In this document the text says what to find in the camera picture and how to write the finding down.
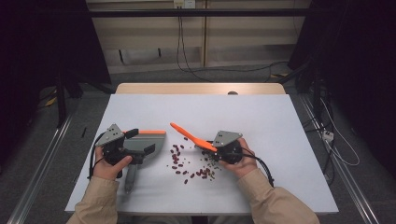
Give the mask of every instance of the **wall outlet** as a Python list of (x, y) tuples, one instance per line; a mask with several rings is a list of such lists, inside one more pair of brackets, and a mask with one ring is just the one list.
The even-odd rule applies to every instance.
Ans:
[(174, 0), (174, 8), (184, 8), (184, 1), (185, 0)]
[(195, 8), (195, 0), (184, 0), (183, 8)]

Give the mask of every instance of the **white cable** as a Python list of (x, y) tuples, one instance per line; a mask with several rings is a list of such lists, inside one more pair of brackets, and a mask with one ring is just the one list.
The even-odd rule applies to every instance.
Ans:
[(340, 131), (338, 131), (337, 127), (335, 127), (335, 124), (334, 124), (334, 121), (332, 121), (332, 116), (330, 115), (329, 109), (327, 108), (327, 106), (326, 106), (326, 104), (324, 103), (324, 101), (323, 101), (322, 98), (320, 98), (320, 101), (323, 103), (324, 108), (326, 109), (327, 114), (329, 115), (329, 119), (330, 119), (330, 121), (332, 122), (332, 126), (333, 126), (334, 129), (340, 134), (340, 136), (344, 139), (344, 141), (349, 145), (349, 147), (350, 147), (350, 149), (352, 149), (353, 153), (355, 153), (355, 156), (356, 156), (356, 158), (358, 159), (358, 161), (357, 161), (356, 163), (350, 163), (350, 162), (345, 161), (345, 160), (341, 157), (340, 154), (336, 153), (336, 152), (334, 151), (334, 149), (332, 149), (332, 147), (330, 146), (329, 142), (327, 142), (327, 140), (325, 140), (325, 141), (328, 143), (330, 150), (331, 150), (331, 151), (334, 153), (334, 155), (335, 155), (336, 157), (338, 157), (338, 159), (340, 159), (343, 163), (345, 163), (345, 164), (347, 164), (347, 165), (350, 165), (350, 166), (357, 166), (357, 165), (359, 165), (359, 164), (361, 163), (361, 159), (359, 158), (358, 153), (356, 153), (356, 151), (355, 151), (355, 149), (352, 147), (352, 145), (350, 145), (350, 144), (348, 143), (348, 141), (345, 139), (345, 137), (340, 133)]

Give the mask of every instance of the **forearm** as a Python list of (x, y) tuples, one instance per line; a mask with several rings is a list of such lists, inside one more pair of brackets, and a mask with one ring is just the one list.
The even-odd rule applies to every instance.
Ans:
[(67, 223), (116, 223), (119, 182), (93, 176)]
[(249, 200), (256, 224), (319, 223), (315, 213), (290, 192), (272, 188), (260, 169), (240, 178), (238, 186)]

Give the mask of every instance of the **black horizontal bar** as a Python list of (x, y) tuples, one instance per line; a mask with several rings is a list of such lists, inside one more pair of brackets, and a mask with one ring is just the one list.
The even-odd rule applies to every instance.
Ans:
[(329, 8), (259, 8), (259, 9), (130, 9), (130, 10), (38, 10), (40, 15), (113, 17), (304, 17), (325, 16), (335, 11)]

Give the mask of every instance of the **hand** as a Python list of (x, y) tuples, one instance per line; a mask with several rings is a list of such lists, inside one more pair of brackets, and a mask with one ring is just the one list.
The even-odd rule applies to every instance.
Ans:
[(95, 162), (97, 163), (94, 166), (93, 175), (103, 179), (115, 180), (119, 171), (121, 171), (131, 161), (132, 157), (126, 156), (115, 165), (108, 164), (105, 159), (103, 159), (103, 148), (97, 147), (95, 149)]
[[(248, 148), (248, 143), (244, 138), (239, 138), (238, 141), (241, 144), (243, 153), (252, 153), (254, 155), (254, 152)], [(242, 176), (247, 175), (250, 171), (257, 169), (256, 160), (250, 157), (242, 157), (242, 160), (237, 164), (230, 164), (225, 161), (219, 161), (219, 163), (223, 165), (225, 169), (233, 172), (238, 176), (238, 178), (241, 178)]]

